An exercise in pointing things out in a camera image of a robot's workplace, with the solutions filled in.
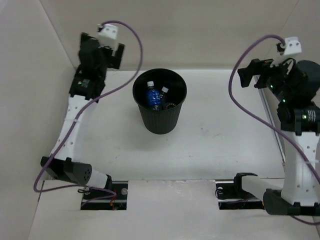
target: plastic bottle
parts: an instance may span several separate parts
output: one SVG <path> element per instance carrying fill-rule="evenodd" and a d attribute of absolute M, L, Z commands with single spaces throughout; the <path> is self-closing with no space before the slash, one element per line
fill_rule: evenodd
<path fill-rule="evenodd" d="M 164 106 L 165 103 L 166 103 L 168 90 L 169 90 L 169 89 L 166 88 L 165 86 L 161 89 L 160 99 L 161 99 L 162 106 Z"/>
<path fill-rule="evenodd" d="M 146 100 L 148 102 L 149 107 L 152 110 L 160 111 L 161 109 L 161 99 L 159 91 L 155 88 L 155 84 L 153 81 L 147 82 L 148 90 L 146 92 Z"/>

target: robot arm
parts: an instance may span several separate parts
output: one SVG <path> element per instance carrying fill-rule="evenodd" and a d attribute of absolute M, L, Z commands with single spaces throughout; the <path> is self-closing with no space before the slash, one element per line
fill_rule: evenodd
<path fill-rule="evenodd" d="M 234 185 L 238 192 L 250 193 L 264 203 L 271 215 L 320 216 L 315 191 L 315 177 L 308 164 L 316 165 L 316 149 L 320 138 L 320 109 L 312 102 L 320 88 L 320 65 L 293 57 L 301 53 L 297 37 L 285 39 L 277 45 L 280 57 L 276 60 L 254 59 L 246 68 L 238 70 L 241 86 L 248 87 L 253 76 L 255 88 L 269 88 L 279 100 L 277 115 L 280 129 L 303 151 L 302 156 L 285 141 L 285 178 L 283 189 L 268 184 L 252 173 L 238 173 Z"/>
<path fill-rule="evenodd" d="M 125 46 L 119 44 L 116 51 L 118 28 L 111 24 L 100 26 L 98 38 L 81 34 L 78 53 L 80 65 L 76 69 L 69 90 L 68 108 L 59 138 L 51 151 L 57 149 L 66 136 L 78 112 L 91 100 L 99 97 L 105 87 L 107 68 L 119 69 Z M 62 149 L 56 154 L 46 171 L 53 178 L 82 186 L 111 189 L 111 176 L 100 173 L 83 163 L 81 152 L 89 119 L 98 101 L 86 108 L 76 121 L 74 130 Z M 41 166 L 48 161 L 41 159 Z"/>

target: white connector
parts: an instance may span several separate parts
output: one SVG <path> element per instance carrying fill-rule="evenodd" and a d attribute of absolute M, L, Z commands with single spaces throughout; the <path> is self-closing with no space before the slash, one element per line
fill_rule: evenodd
<path fill-rule="evenodd" d="M 294 58 L 296 55 L 302 53 L 301 43 L 299 42 L 298 37 L 292 36 L 287 37 L 284 39 L 285 41 L 285 49 L 283 54 L 275 59 L 270 67 L 278 66 L 279 64 L 283 63 L 288 58 Z"/>
<path fill-rule="evenodd" d="M 98 33 L 98 41 L 101 46 L 109 47 L 112 50 L 116 48 L 116 40 L 118 37 L 118 27 L 106 24 L 103 26 L 103 29 Z"/>

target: black trash can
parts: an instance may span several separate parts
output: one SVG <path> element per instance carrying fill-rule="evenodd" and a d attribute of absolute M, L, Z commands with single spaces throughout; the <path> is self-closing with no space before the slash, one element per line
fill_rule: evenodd
<path fill-rule="evenodd" d="M 160 92 L 168 88 L 167 103 L 175 104 L 167 110 L 152 110 L 147 102 L 147 82 L 153 81 Z M 132 88 L 133 98 L 139 106 L 145 127 L 154 134 L 167 134 L 177 125 L 179 113 L 187 96 L 187 85 L 184 79 L 174 71 L 157 68 L 144 72 L 135 80 Z"/>

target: blue bottle label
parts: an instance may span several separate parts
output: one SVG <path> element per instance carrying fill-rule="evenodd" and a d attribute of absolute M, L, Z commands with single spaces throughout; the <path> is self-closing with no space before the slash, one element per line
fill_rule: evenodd
<path fill-rule="evenodd" d="M 146 100 L 148 101 L 148 105 L 150 107 L 155 105 L 160 105 L 160 94 L 157 90 L 150 90 L 146 93 Z"/>

